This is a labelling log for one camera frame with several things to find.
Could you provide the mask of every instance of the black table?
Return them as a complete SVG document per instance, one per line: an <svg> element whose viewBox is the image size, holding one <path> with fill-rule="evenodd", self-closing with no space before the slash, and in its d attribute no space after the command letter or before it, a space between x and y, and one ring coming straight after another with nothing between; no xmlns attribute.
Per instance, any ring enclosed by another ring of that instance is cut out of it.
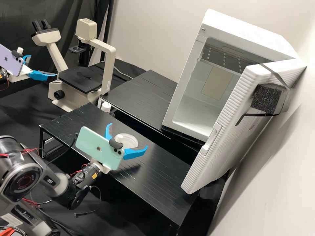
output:
<svg viewBox="0 0 315 236"><path fill-rule="evenodd" d="M139 146L149 146L144 156L123 160L119 169L111 171L110 175L178 227L181 226L197 196L197 193L186 194L180 187L190 166L96 106L86 104L40 125L41 147L44 147L44 133L70 146L74 134L79 132L82 126L103 135L109 123L113 123L113 135L129 133L138 139ZM75 145L72 149L90 160L91 157L78 150Z"/></svg>
<svg viewBox="0 0 315 236"><path fill-rule="evenodd" d="M116 118L191 165L204 143L162 130L177 83L149 70L100 96L118 109Z"/></svg>

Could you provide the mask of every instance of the black curtain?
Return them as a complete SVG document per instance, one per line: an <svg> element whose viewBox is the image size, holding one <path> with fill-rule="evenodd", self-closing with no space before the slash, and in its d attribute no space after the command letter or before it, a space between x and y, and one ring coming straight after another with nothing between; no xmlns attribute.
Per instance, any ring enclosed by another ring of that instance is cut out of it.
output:
<svg viewBox="0 0 315 236"><path fill-rule="evenodd" d="M57 46L68 67L77 66L79 55L68 51L70 46L78 44L74 35L76 22L89 18L97 20L101 26L108 4L100 2L102 0L0 0L0 44L10 50L22 47L24 55L32 55L31 69L56 72L47 48L36 46L31 39L35 31L32 21L47 19L52 28L60 31ZM38 82L32 79L10 84L9 89L0 92L0 97L35 84Z"/></svg>

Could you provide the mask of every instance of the black cable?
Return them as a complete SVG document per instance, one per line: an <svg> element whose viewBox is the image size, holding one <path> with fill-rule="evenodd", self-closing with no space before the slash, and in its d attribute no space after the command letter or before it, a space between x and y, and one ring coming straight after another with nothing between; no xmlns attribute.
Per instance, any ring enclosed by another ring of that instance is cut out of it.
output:
<svg viewBox="0 0 315 236"><path fill-rule="evenodd" d="M96 212L96 211L99 210L99 207L100 207L100 205L101 205L101 203L102 203L101 190L100 190L97 186L95 186L95 185L90 186L90 190L91 190L92 188L96 188L96 189L99 191L99 206L98 206L98 208L95 209L95 210L92 210L92 211L87 211L87 212L82 212L82 213L75 213L74 216L75 216L76 218L78 218L79 216L92 214L92 213L94 213L94 212Z"/></svg>
<svg viewBox="0 0 315 236"><path fill-rule="evenodd" d="M20 228L16 227L16 226L0 226L0 229L5 229L5 228L12 228L15 230L15 232L19 233L22 236L27 236L27 234L21 230Z"/></svg>
<svg viewBox="0 0 315 236"><path fill-rule="evenodd" d="M55 160L57 160L59 157L63 156L63 155L66 154L68 151L70 151L78 136L79 136L79 134L78 134L78 133L75 133L75 136L74 136L74 138L73 138L73 141L72 141L70 147L69 147L65 152L63 152L62 154L60 154L59 156L55 157L55 158L52 159L50 162L48 162L47 165L53 163L53 162L54 162Z"/></svg>
<svg viewBox="0 0 315 236"><path fill-rule="evenodd" d="M47 216L52 222L54 222L55 224L59 225L64 231L66 231L67 234L73 236L83 236L82 234L76 232L75 229L71 228L70 226L62 223L59 220L56 220L54 218L52 218L50 215L48 215L46 212L44 212L41 208L37 208L38 211L40 211L43 215Z"/></svg>
<svg viewBox="0 0 315 236"><path fill-rule="evenodd" d="M243 114L239 120L236 122L235 126L238 126L240 124L240 122L242 121L242 119L244 118L244 116L254 116L254 117L268 117L268 116L277 116L279 114L269 114L269 113L264 113L264 114L250 114L250 113L245 113Z"/></svg>

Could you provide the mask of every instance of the power cord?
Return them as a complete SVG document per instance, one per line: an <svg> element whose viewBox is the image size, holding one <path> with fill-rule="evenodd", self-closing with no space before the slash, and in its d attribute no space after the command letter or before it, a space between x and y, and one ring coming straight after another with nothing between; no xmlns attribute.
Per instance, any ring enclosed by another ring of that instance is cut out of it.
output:
<svg viewBox="0 0 315 236"><path fill-rule="evenodd" d="M63 155L66 154L68 151L70 151L78 136L79 136L79 134L78 134L78 133L75 133L74 138L73 138L73 141L72 141L70 147L69 147L65 152L63 152L62 154L60 154L59 156L55 157L55 158L52 159L50 162L48 162L47 165L53 163L53 162L56 161L59 157L63 156Z"/></svg>
<svg viewBox="0 0 315 236"><path fill-rule="evenodd" d="M133 79L133 77L131 77L131 76L127 75L127 74L122 73L122 72L121 72L120 70L118 70L115 66L114 66L114 68L115 68L115 70L117 70L120 74L122 74L122 75L124 75L124 76L127 76L127 77L130 78L130 79Z"/></svg>
<svg viewBox="0 0 315 236"><path fill-rule="evenodd" d="M127 74L124 74L124 73L122 73L120 70L118 70L116 66L114 66L114 68L115 68L115 70L118 71L119 74L122 74L122 75L124 75L124 76L127 76L127 77L130 78L130 79L133 79L133 77L131 77L131 76L127 75Z"/></svg>

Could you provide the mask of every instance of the cable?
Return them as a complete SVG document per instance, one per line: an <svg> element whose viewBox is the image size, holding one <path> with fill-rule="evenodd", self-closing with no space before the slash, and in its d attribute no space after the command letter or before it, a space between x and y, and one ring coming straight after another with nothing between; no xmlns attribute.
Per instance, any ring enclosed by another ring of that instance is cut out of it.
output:
<svg viewBox="0 0 315 236"><path fill-rule="evenodd" d="M37 204L40 206L40 205L44 205L44 204L47 204L47 203L50 203L50 202L53 202L53 200L48 200L48 201L45 201L45 202L42 202L42 203L37 203Z"/></svg>
<svg viewBox="0 0 315 236"><path fill-rule="evenodd" d="M73 236L83 236L82 234L76 232L73 228L71 228L70 226L62 223L59 220L56 220L54 218L52 218L50 215L48 215L46 212L43 211L43 209L41 208L37 208L38 211L40 211L42 214L44 214L45 216L47 216L52 222L54 222L55 224L59 225L64 231L66 231L67 234Z"/></svg>
<svg viewBox="0 0 315 236"><path fill-rule="evenodd" d="M32 152L32 151L37 150L37 154L38 154L38 156L40 156L39 153L38 153L38 150L39 150L39 149L42 150L45 155L47 155L47 152L46 152L44 149L42 149L41 147L37 147L37 148L33 148L33 149L26 148L26 149L23 149L23 150L21 151L21 153L22 153L23 151L25 151L25 152L23 152L22 154L26 154L26 153L29 153L29 152Z"/></svg>
<svg viewBox="0 0 315 236"><path fill-rule="evenodd" d="M7 88L9 88L9 86L10 86L9 79L7 79L7 83L8 83L8 86L7 86L6 88L4 88L4 89L0 89L0 91L4 91L4 90L6 90Z"/></svg>
<svg viewBox="0 0 315 236"><path fill-rule="evenodd" d="M21 230L20 228L16 227L16 226L0 226L0 229L5 229L5 228L12 228L14 229L17 233L19 233L22 236L27 236L27 234Z"/></svg>
<svg viewBox="0 0 315 236"><path fill-rule="evenodd" d="M57 160L59 157L63 156L63 155L66 154L68 151L70 151L78 136L79 136L79 134L78 134L78 133L75 133L75 136L74 136L74 138L73 138L73 141L72 141L70 147L69 147L64 153L60 154L59 156L55 157L55 158L52 159L50 162L48 162L47 165L53 163L53 162L54 162L55 160Z"/></svg>
<svg viewBox="0 0 315 236"><path fill-rule="evenodd" d="M96 188L96 189L99 191L99 205L100 205L100 204L102 203L101 190L100 190L97 186L95 186L95 185L89 186L89 188L90 188L90 190L91 190L92 188ZM99 210L99 207L98 207L96 210L87 211L87 212L82 212L82 213L75 213L74 216L75 216L76 218L78 218L79 216L92 214L92 213L96 212L97 210Z"/></svg>
<svg viewBox="0 0 315 236"><path fill-rule="evenodd" d="M130 79L133 79L133 77L131 77L131 76L127 75L127 74L124 74L124 73L122 73L120 70L118 70L116 66L114 66L114 68L115 68L115 70L118 71L119 74L122 74L122 75L124 75L124 76L127 76L127 77L130 78Z"/></svg>
<svg viewBox="0 0 315 236"><path fill-rule="evenodd" d="M122 75L124 75L124 76L127 76L127 77L130 78L130 79L133 79L133 77L131 77L131 76L127 75L127 74L122 73L122 72L121 72L120 70L118 70L115 66L114 66L114 68L115 68L115 70L117 70L120 74L122 74Z"/></svg>
<svg viewBox="0 0 315 236"><path fill-rule="evenodd" d="M40 205L44 205L44 204L47 204L47 203L50 203L50 202L53 201L53 200L47 200L47 201L45 201L45 202L37 203L36 201L34 201L34 199L33 199L33 197L32 197L32 192L30 192L30 200L27 199L27 198L22 198L22 199L23 199L24 201L26 201L26 202L31 203L31 204L34 205L34 206L37 206L37 207L39 207Z"/></svg>

